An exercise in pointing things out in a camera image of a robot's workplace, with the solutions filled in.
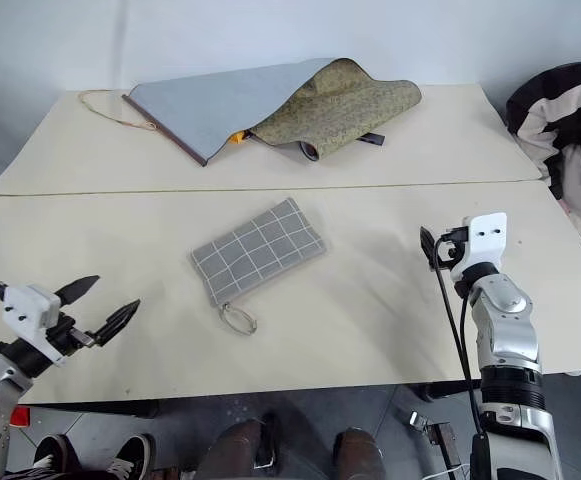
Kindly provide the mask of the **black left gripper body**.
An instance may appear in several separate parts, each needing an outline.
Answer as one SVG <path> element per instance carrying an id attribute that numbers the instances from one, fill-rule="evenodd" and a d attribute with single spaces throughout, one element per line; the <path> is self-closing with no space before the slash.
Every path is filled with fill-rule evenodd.
<path id="1" fill-rule="evenodd" d="M 59 312 L 55 326 L 46 330 L 45 339 L 62 356 L 71 356 L 82 348 L 92 348 L 100 345 L 99 337 L 106 324 L 95 331 L 81 331 L 76 327 L 76 320 Z"/>

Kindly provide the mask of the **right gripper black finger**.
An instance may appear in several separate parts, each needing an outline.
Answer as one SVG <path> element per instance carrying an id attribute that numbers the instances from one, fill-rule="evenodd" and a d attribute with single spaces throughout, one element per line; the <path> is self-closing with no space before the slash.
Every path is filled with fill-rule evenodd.
<path id="1" fill-rule="evenodd" d="M 435 258 L 437 256 L 436 240 L 434 239 L 431 232 L 427 228 L 425 228 L 424 226 L 421 226 L 419 229 L 419 238 L 420 238 L 420 246 L 421 246 L 421 249 L 422 249 L 422 251 L 427 259 L 429 268 L 431 270 L 434 270 L 435 269 Z"/>

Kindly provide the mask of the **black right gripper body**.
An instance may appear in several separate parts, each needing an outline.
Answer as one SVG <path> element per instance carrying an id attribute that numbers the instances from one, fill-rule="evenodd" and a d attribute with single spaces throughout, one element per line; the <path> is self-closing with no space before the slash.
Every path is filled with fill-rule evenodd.
<path id="1" fill-rule="evenodd" d="M 450 229 L 440 237 L 440 242 L 448 246 L 446 258 L 439 258 L 441 265 L 456 265 L 464 255 L 469 240 L 469 229 L 466 226 Z"/>

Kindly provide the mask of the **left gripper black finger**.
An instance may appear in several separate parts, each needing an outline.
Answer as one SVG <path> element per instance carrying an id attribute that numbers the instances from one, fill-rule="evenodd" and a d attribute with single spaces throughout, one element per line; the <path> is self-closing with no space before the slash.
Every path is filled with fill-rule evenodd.
<path id="1" fill-rule="evenodd" d="M 71 305 L 84 296 L 100 279 L 99 275 L 89 275 L 64 285 L 55 292 L 61 306 Z"/>
<path id="2" fill-rule="evenodd" d="M 96 345 L 105 345 L 117 334 L 119 334 L 130 322 L 141 301 L 139 299 L 124 305 L 112 313 L 105 321 L 105 324 L 94 333 Z"/>

